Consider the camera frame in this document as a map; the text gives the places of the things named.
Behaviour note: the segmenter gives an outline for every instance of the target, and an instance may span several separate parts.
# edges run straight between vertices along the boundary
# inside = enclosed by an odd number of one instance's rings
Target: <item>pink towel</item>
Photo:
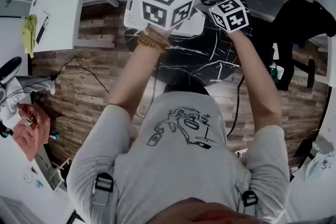
[[[24,119],[14,127],[13,139],[19,145],[31,162],[38,152],[38,149],[48,143],[50,133],[50,118],[38,106],[38,104],[20,104],[19,105],[27,115],[33,118],[33,125],[26,126]]]

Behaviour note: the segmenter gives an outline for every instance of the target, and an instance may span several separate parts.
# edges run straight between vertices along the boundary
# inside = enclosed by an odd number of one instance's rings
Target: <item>white cube with aruco markers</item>
[[[215,25],[228,33],[248,26],[245,6],[240,0],[226,0],[209,8]]]
[[[141,0],[142,18],[170,30],[190,17],[195,0]]]

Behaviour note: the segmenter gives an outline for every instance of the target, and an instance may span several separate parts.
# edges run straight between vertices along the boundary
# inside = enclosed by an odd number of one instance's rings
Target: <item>black marble table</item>
[[[249,37],[251,26],[242,31]],[[140,31],[125,28],[124,36],[130,51],[137,46]],[[238,55],[226,32],[216,26],[207,14],[203,32],[198,36],[184,37],[171,35],[171,47],[160,58],[157,79],[174,84],[180,79],[194,79],[204,86],[220,82],[230,76],[239,67]]]

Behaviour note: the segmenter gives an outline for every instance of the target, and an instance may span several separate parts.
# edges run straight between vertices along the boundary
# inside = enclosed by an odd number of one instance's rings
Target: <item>white table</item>
[[[105,0],[114,7],[118,7],[116,0]],[[67,50],[80,46],[78,40],[79,19],[83,0],[33,0],[30,14],[37,16],[36,37],[45,20],[46,30],[39,42],[35,42],[34,52]]]

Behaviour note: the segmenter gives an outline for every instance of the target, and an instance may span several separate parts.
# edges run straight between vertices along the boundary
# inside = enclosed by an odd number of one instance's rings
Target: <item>yellow cloth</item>
[[[25,18],[22,25],[23,46],[28,51],[31,58],[34,57],[35,35],[36,35],[37,17],[30,14]]]

